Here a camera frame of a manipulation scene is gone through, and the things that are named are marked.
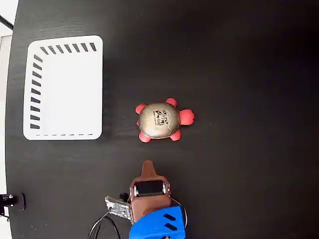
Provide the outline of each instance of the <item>black clamp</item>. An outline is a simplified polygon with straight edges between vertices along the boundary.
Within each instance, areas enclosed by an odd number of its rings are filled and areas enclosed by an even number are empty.
[[[4,214],[4,207],[16,208],[18,211],[24,211],[25,209],[25,196],[23,193],[18,195],[13,194],[0,194],[0,217],[7,218],[9,221],[9,216]]]

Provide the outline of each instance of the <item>red turtle head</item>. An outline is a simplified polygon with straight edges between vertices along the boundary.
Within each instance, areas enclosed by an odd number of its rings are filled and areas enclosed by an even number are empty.
[[[182,125],[191,125],[194,123],[194,113],[193,111],[186,109],[179,112],[180,124]]]

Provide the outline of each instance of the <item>black cable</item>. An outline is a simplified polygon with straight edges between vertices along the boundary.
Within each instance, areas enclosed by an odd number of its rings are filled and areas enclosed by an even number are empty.
[[[3,23],[8,28],[10,28],[11,30],[13,30],[13,25],[8,20],[3,18],[1,15],[0,15],[0,22]]]
[[[103,219],[107,219],[107,220],[113,225],[113,228],[114,228],[114,230],[116,231],[116,234],[117,234],[117,236],[118,236],[118,239],[121,239],[119,230],[118,230],[118,228],[116,227],[116,224],[114,223],[114,221],[113,221],[109,216],[105,216]],[[96,231],[95,231],[95,233],[94,233],[93,239],[97,239],[97,238],[98,238],[98,234],[99,234],[99,232],[100,232],[101,225],[102,225],[102,221],[100,221],[100,223],[99,223],[99,225],[98,225],[98,228],[96,229]]]
[[[101,228],[101,225],[102,225],[102,220],[103,220],[103,219],[107,219],[107,220],[113,225],[113,228],[114,228],[114,230],[115,230],[115,232],[116,232],[116,234],[117,234],[118,239],[121,239],[121,236],[120,236],[120,233],[119,233],[118,228],[116,227],[116,224],[114,223],[114,221],[113,221],[110,217],[107,216],[107,214],[109,213],[109,211],[110,211],[110,209],[108,210],[108,212],[107,212],[104,216],[100,217],[100,218],[93,224],[93,226],[92,226],[91,229],[90,229],[90,233],[89,233],[89,235],[88,235],[88,239],[91,239],[92,235],[94,235],[94,236],[93,236],[93,239],[97,239],[98,234],[99,234],[99,231],[100,231],[100,228]]]

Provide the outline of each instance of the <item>black stripe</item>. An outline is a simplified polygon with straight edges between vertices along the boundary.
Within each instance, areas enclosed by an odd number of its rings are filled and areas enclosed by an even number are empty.
[[[90,43],[90,46],[92,47],[93,51],[96,51],[96,48],[93,42]]]
[[[62,50],[62,48],[61,48],[60,45],[56,45],[56,48],[58,48],[58,50],[59,50],[61,53],[64,53],[64,51]]]
[[[41,46],[40,49],[41,49],[45,54],[47,54],[47,55],[49,54],[49,53],[45,50],[45,48],[44,48],[43,46]]]
[[[69,47],[68,44],[65,44],[64,46],[65,46],[65,48],[68,50],[68,52],[72,53],[71,48]]]
[[[81,46],[83,47],[83,49],[88,52],[88,48],[86,47],[85,43],[81,43]]]
[[[8,20],[3,18],[1,15],[0,15],[0,22],[3,23],[8,28],[10,28],[11,30],[13,30],[13,25]]]
[[[38,99],[36,99],[36,98],[33,98],[33,97],[31,97],[31,101],[32,101],[32,102],[35,102],[35,103],[41,103],[40,100],[38,100]]]
[[[39,62],[43,62],[42,59],[38,57],[37,55],[34,54],[33,57],[35,58],[35,60],[38,60]]]
[[[38,73],[36,73],[35,71],[32,71],[32,75],[33,76],[36,76],[36,77],[38,77],[38,78],[42,78],[42,76],[41,75],[39,75]]]
[[[37,65],[36,63],[33,63],[33,67],[36,69],[39,69],[40,71],[42,71],[42,67],[40,67],[39,65]]]
[[[30,115],[30,120],[40,120],[38,116]]]
[[[167,228],[169,228],[169,229],[171,229],[172,231],[177,231],[177,227],[173,226],[173,225],[170,224],[170,223],[166,223],[164,226],[167,227]]]
[[[72,44],[74,49],[77,51],[77,52],[80,52],[80,49],[78,48],[78,45],[77,44]]]
[[[52,46],[48,46],[48,48],[50,49],[50,51],[52,51],[52,52],[53,52],[53,54],[56,54],[56,52],[55,52],[55,50],[53,49],[53,47],[52,47]]]
[[[34,88],[31,89],[31,93],[34,93],[34,94],[37,94],[37,95],[41,95],[41,92],[35,90]]]
[[[32,111],[40,112],[40,109],[37,108],[37,107],[34,107],[34,106],[31,106],[30,109],[31,109]]]
[[[175,217],[173,217],[172,215],[167,214],[167,213],[164,214],[164,217],[167,218],[167,219],[169,219],[169,220],[171,220],[171,221],[175,221],[175,220],[176,220]]]
[[[30,128],[40,129],[40,126],[31,123]]]
[[[36,85],[36,86],[40,86],[41,87],[41,84],[35,80],[32,80],[32,84]]]

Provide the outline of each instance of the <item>red turtle leg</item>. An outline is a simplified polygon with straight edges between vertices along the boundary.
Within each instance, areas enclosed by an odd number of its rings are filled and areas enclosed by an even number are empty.
[[[139,137],[140,137],[140,140],[141,140],[142,142],[144,142],[144,143],[148,143],[148,142],[151,140],[150,137],[144,135],[142,132],[140,132]]]
[[[174,98],[168,98],[167,100],[166,100],[166,103],[169,103],[169,104],[171,104],[172,106],[177,106],[177,101],[174,99]]]
[[[141,104],[141,105],[138,105],[135,109],[136,113],[140,114],[140,112],[142,111],[142,109],[145,107],[146,105],[144,104]]]
[[[178,131],[176,131],[173,135],[170,136],[171,140],[173,140],[173,141],[179,140],[180,137],[181,137],[180,129]]]
[[[194,123],[194,113],[193,111],[186,109],[179,112],[180,124],[182,125],[191,125]]]

